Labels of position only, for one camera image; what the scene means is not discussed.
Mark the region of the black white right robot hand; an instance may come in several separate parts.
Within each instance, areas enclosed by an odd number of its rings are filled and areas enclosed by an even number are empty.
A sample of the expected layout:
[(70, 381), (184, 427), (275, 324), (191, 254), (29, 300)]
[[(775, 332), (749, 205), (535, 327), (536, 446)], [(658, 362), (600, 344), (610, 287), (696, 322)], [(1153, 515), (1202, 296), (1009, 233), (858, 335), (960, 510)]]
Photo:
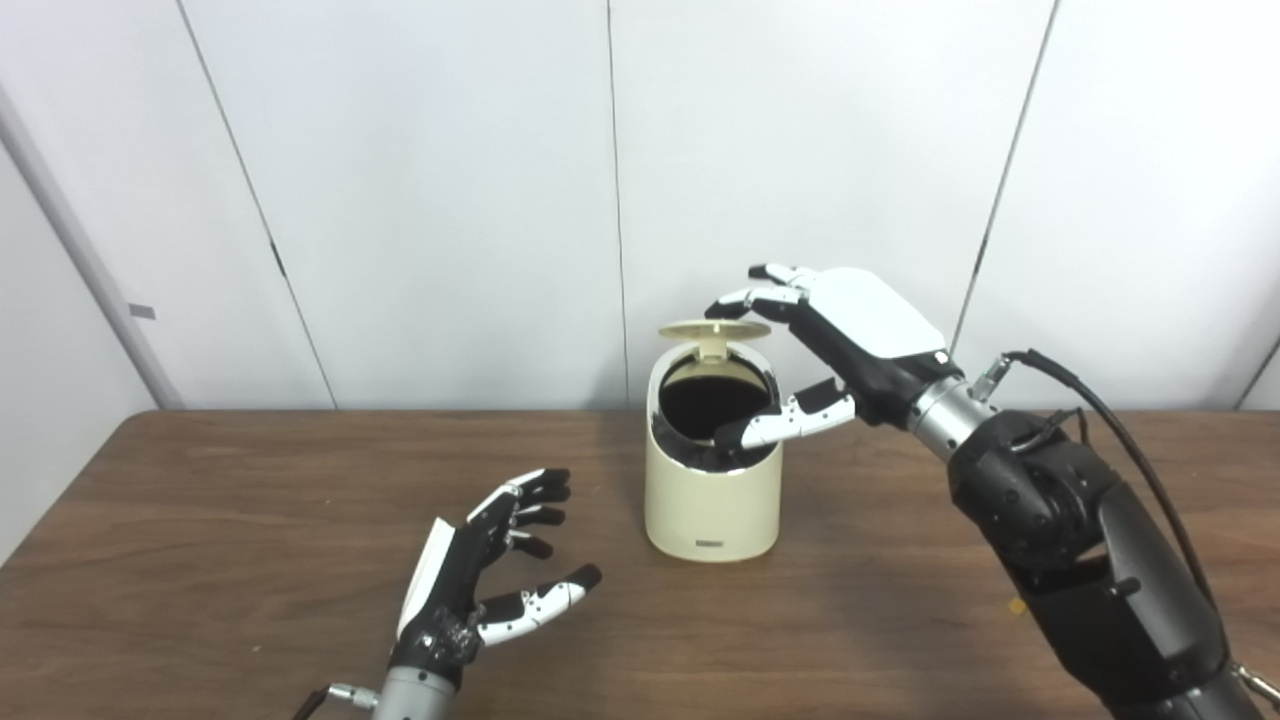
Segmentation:
[(961, 375), (948, 359), (943, 334), (872, 272), (767, 263), (748, 274), (771, 286), (721, 296), (705, 319), (737, 320), (754, 313), (786, 325), (835, 375), (755, 416), (717, 428), (717, 448), (772, 446), (854, 419), (910, 430), (920, 416), (916, 402), (928, 388)]

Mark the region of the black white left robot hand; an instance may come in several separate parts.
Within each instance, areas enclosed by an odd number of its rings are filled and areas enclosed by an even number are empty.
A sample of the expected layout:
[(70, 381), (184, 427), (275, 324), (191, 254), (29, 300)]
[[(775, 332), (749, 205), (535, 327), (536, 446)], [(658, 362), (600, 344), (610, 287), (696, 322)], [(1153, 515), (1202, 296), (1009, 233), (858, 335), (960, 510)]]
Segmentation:
[(465, 669), (479, 651), (530, 634), (566, 614), (602, 582), (585, 564), (568, 575), (483, 600), (477, 584), (508, 552), (549, 559), (554, 550), (529, 532), (558, 527), (561, 503), (571, 496), (571, 473), (540, 468), (500, 483), (466, 519), (438, 518), (420, 553), (396, 626), (389, 669), (419, 680), (440, 679), (460, 691)]

